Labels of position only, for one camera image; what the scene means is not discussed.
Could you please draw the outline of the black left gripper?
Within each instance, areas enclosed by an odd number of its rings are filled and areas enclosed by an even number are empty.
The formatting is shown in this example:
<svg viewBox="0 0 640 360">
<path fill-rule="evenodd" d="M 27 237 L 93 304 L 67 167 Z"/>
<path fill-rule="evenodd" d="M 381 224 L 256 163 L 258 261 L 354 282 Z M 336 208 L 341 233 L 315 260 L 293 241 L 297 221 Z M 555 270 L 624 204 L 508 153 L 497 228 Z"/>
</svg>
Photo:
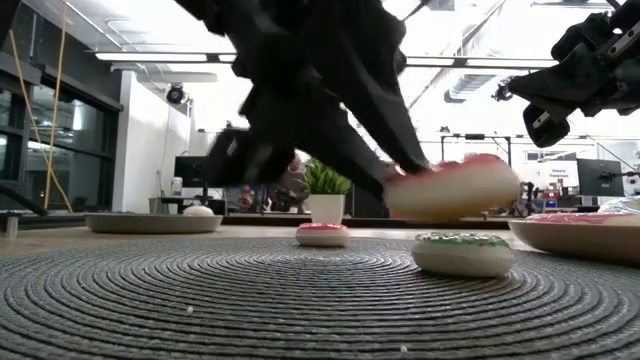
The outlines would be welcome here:
<svg viewBox="0 0 640 360">
<path fill-rule="evenodd" d="M 381 2 L 215 0 L 207 28 L 252 83 L 249 127 L 220 134 L 210 184 L 269 183 L 301 149 L 382 199 L 429 167 L 398 83 L 406 28 Z"/>
</svg>

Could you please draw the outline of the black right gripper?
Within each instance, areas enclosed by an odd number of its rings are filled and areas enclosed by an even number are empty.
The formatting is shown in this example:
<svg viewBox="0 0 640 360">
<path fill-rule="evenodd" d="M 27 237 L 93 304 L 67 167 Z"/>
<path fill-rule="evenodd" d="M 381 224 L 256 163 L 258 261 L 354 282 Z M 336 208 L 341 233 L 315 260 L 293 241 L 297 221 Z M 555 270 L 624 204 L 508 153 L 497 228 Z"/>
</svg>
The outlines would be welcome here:
<svg viewBox="0 0 640 360">
<path fill-rule="evenodd" d="M 639 0 L 611 14 L 592 13 L 570 26 L 551 49 L 554 66 L 509 82 L 511 93 L 529 102 L 523 120 L 532 142 L 550 147 L 570 131 L 568 117 L 613 109 L 628 116 L 639 109 Z"/>
</svg>

